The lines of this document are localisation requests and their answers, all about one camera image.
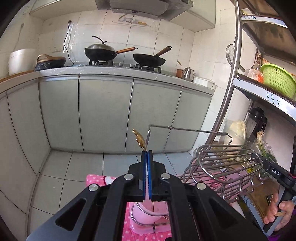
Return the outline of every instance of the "mesh strainer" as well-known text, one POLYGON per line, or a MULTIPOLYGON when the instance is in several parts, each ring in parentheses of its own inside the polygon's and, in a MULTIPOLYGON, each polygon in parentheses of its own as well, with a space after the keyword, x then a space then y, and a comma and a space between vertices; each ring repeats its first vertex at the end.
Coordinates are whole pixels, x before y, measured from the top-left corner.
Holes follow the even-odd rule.
MULTIPOLYGON (((226 59, 227 59, 228 63, 230 64, 230 66, 232 66, 233 56, 234 56, 234 45, 230 44, 226 48, 226 59)), ((242 72, 246 71, 241 65, 239 65, 239 69, 242 72)))

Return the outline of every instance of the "screw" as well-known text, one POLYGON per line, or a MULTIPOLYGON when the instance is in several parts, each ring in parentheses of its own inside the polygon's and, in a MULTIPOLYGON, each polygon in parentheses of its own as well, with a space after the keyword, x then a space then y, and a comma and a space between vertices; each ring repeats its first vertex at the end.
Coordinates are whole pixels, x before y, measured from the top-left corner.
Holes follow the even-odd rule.
POLYGON ((94 192, 94 191, 96 191, 96 190, 98 190, 98 185, 97 184, 91 184, 90 186, 89 186, 89 190, 91 191, 91 192, 94 192))
POLYGON ((167 180, 167 179, 170 178, 170 174, 168 174, 168 173, 163 173, 163 174, 160 175, 160 177, 161 177, 162 179, 164 179, 164 180, 167 180))
POLYGON ((127 173, 124 175, 125 180, 132 180, 133 179, 133 174, 127 173))
POLYGON ((206 185, 204 183, 198 183, 198 184, 196 184, 196 187, 199 190, 205 190, 206 185))

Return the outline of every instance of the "gas stove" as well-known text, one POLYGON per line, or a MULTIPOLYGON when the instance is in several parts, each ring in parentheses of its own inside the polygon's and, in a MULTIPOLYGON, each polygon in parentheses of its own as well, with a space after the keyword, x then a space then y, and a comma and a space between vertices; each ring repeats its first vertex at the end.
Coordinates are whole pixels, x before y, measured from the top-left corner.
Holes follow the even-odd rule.
POLYGON ((139 70, 154 72, 154 73, 161 73, 161 68, 160 67, 154 68, 154 67, 150 67, 150 66, 143 66, 143 65, 140 65, 140 64, 134 65, 134 64, 114 63, 112 60, 110 60, 110 61, 93 61, 93 60, 90 60, 88 66, 121 67, 121 68, 128 68, 128 69, 139 69, 139 70))

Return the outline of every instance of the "shelving unit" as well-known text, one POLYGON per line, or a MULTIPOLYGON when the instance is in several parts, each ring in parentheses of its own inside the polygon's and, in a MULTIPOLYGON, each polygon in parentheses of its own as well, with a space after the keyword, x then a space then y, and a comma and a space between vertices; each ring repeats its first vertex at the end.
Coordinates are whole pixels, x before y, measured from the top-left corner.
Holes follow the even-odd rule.
MULTIPOLYGON (((242 48, 242 29, 245 30, 263 55, 269 55, 294 65, 296 65, 296 37, 294 38, 292 36, 285 22, 265 0, 231 1, 234 3, 236 13, 234 59, 226 93, 212 131, 219 130, 234 88, 244 93, 247 98, 259 102, 276 114, 285 117, 293 126, 296 126, 296 102, 294 100, 283 96, 281 93, 270 89, 264 84, 238 74, 242 48), (252 15, 245 15, 244 12, 251 12, 252 15)), ((215 134, 211 133, 206 144, 212 143, 214 138, 215 134)), ((248 204, 250 211, 263 230, 264 223, 259 217, 258 211, 251 205, 246 195, 241 194, 241 197, 248 204)))

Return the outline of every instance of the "range hood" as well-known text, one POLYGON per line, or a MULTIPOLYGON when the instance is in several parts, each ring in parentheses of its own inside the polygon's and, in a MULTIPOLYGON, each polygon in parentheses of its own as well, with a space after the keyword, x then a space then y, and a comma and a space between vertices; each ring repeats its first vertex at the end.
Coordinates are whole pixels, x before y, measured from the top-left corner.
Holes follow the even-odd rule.
POLYGON ((96 0, 98 9, 171 21, 193 6, 191 0, 96 0))

